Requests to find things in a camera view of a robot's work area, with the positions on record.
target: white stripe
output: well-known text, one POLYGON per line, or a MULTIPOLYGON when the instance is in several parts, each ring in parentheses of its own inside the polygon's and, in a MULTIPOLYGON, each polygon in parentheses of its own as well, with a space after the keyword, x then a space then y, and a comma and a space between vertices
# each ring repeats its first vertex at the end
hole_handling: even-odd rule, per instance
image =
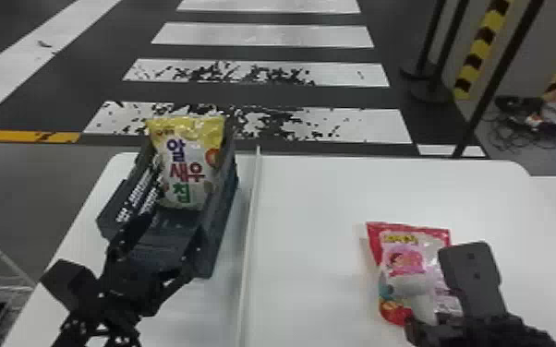
POLYGON ((363 26, 166 23, 155 44, 371 48, 363 26))
POLYGON ((184 0, 179 9, 240 12, 360 12, 356 0, 184 0))
MULTIPOLYGON (((271 112, 261 108, 242 112, 232 107, 227 114, 243 114, 245 125, 239 138, 258 138, 267 130, 271 112)), ((399 110, 359 110, 347 108, 297 108, 285 112, 291 118, 279 128, 286 139, 371 143, 412 143, 399 110)), ((194 114, 188 106, 168 102, 105 102, 84 133, 145 134, 142 121, 155 116, 194 114)))
POLYGON ((119 1, 78 0, 0 53, 0 102, 119 1))
MULTIPOLYGON (((441 155, 448 156, 453 154, 455 146, 452 145, 417 145, 421 155, 441 155)), ((485 152, 479 146, 467 146, 464 157, 485 157, 485 152)))
POLYGON ((124 80, 388 87, 380 64, 139 59, 124 80))

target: black pole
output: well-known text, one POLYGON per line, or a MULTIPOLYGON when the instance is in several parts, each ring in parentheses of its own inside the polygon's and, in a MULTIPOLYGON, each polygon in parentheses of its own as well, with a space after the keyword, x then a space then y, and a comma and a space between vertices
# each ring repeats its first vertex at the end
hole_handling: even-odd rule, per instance
POLYGON ((429 59, 429 53, 431 52, 431 46, 433 45, 433 39, 435 39, 435 33, 438 31, 440 26, 441 12, 446 6, 446 0, 438 0, 435 4, 435 9, 433 10, 433 18, 429 23, 429 30, 427 31, 427 38, 425 38, 425 46, 420 53, 420 58, 418 58, 417 71, 422 72, 425 69, 425 64, 429 59))
POLYGON ((420 51, 420 56, 418 60, 410 59, 406 61, 401 66, 401 72, 404 75, 415 78, 415 79, 426 79, 433 76, 433 65, 429 63, 429 53, 431 52, 431 46, 433 45, 433 39, 435 39, 435 33, 438 32, 438 27, 440 26, 441 12, 446 6, 446 0, 438 0, 433 9, 433 17, 429 22, 429 28, 427 29, 427 36, 425 37, 425 42, 420 51))
POLYGON ((448 57, 451 56, 451 50, 453 49, 454 40, 457 38, 457 33, 459 32, 459 27, 461 27, 461 22, 464 20, 468 1, 469 0, 461 0, 461 2, 459 2, 459 5, 457 5, 457 9, 454 11, 453 22, 451 23, 451 27, 448 29, 446 41, 444 41, 444 45, 441 48, 438 67, 435 69, 433 78, 429 82, 429 90, 435 90, 435 88, 441 83, 441 74, 444 72, 446 63, 448 63, 448 57))
POLYGON ((478 105, 474 113, 472 114, 472 118, 470 118, 470 122, 467 125, 467 129, 457 147, 454 149, 452 158, 458 159, 464 155, 465 147, 469 143, 470 139, 474 135, 475 130, 477 130, 478 123, 480 123, 481 119, 483 119, 483 115, 487 111, 487 108, 490 106, 493 97, 498 90, 498 87, 502 83, 502 79, 506 72, 509 69, 509 66, 515 59, 517 52, 519 52, 519 48, 522 46, 528 31, 532 27, 535 22, 535 19, 538 16, 538 12, 543 7, 543 3, 545 0, 532 0, 526 9, 526 12, 522 16, 521 21, 519 22, 519 26, 517 26, 517 30, 515 30, 515 34, 513 35, 509 45, 506 47, 506 51, 502 55, 500 62, 498 63, 498 67, 493 72, 493 76, 491 77, 490 83, 485 89, 483 96, 478 101, 478 105))
POLYGON ((422 85, 415 85, 414 88, 411 89, 412 95, 423 102, 446 103, 453 99, 453 94, 443 86, 441 75, 448 63, 448 58, 451 56, 451 50, 457 38, 457 33, 459 33, 461 23, 464 20, 468 4, 469 0, 460 0, 459 5, 457 5, 457 8, 454 10, 453 21, 446 34, 444 45, 441 48, 438 65, 426 88, 422 85))

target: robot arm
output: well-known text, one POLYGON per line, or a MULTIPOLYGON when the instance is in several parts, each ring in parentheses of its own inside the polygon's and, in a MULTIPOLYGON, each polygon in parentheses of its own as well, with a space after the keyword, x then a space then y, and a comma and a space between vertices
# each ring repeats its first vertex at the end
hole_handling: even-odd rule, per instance
POLYGON ((55 347, 84 347, 93 337, 107 337, 105 347, 140 347, 136 325, 155 316, 163 302, 195 277, 191 259, 197 236, 184 252, 180 269, 154 273, 127 255, 151 225, 152 215, 131 221, 110 242, 99 278, 87 268, 58 260, 42 284, 69 311, 55 347))
POLYGON ((413 317, 405 336, 417 347, 556 347, 542 330, 524 325, 507 312, 500 293, 501 276, 490 247, 483 243, 446 247, 438 252, 444 280, 459 298, 463 317, 439 317, 430 325, 413 317))

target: dark floor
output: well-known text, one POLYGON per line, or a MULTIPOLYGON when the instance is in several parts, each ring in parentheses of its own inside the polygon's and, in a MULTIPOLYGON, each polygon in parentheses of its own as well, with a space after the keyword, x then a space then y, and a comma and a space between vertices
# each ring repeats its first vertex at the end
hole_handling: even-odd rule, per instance
POLYGON ((135 148, 0 143, 0 248, 39 279, 110 158, 135 148))

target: metal pole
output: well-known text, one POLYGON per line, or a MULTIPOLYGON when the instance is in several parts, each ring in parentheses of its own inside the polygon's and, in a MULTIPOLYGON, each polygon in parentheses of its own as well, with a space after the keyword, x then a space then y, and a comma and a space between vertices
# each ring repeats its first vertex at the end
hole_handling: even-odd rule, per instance
POLYGON ((427 31, 427 37, 425 38, 425 45, 420 52, 420 58, 418 58, 417 73, 422 73, 425 69, 425 64, 429 59, 429 53, 431 52, 431 46, 433 45, 433 39, 435 38, 435 33, 438 31, 440 26, 441 12, 446 6, 446 0, 438 0, 435 4, 435 9, 433 10, 433 18, 429 23, 429 30, 427 31))
POLYGON ((451 55, 454 40, 457 38, 457 33, 459 32, 459 27, 461 27, 461 22, 464 19, 468 2, 469 0, 461 0, 459 5, 457 5, 457 8, 454 10, 453 22, 451 22, 451 27, 448 29, 446 40, 441 48, 438 66, 435 69, 433 78, 429 82, 429 91, 434 91, 441 83, 441 74, 444 72, 446 63, 448 63, 448 57, 451 55))
POLYGON ((458 159, 464 155, 465 147, 467 147, 470 138, 472 138, 475 130, 477 129, 478 123, 480 123, 483 115, 487 111, 487 108, 490 106, 498 87, 502 83, 504 75, 506 75, 509 66, 515 59, 519 48, 522 46, 528 31, 534 24, 535 19, 538 16, 538 12, 543 7, 544 1, 545 0, 532 0, 528 5, 526 12, 519 22, 519 26, 517 26, 517 30, 515 30, 515 34, 509 42, 509 45, 506 47, 504 55, 500 59, 498 67, 496 67, 496 70, 493 72, 489 85, 485 89, 483 96, 480 98, 477 108, 472 114, 472 118, 470 118, 470 122, 467 125, 467 129, 465 130, 463 137, 454 149, 452 158, 458 159))

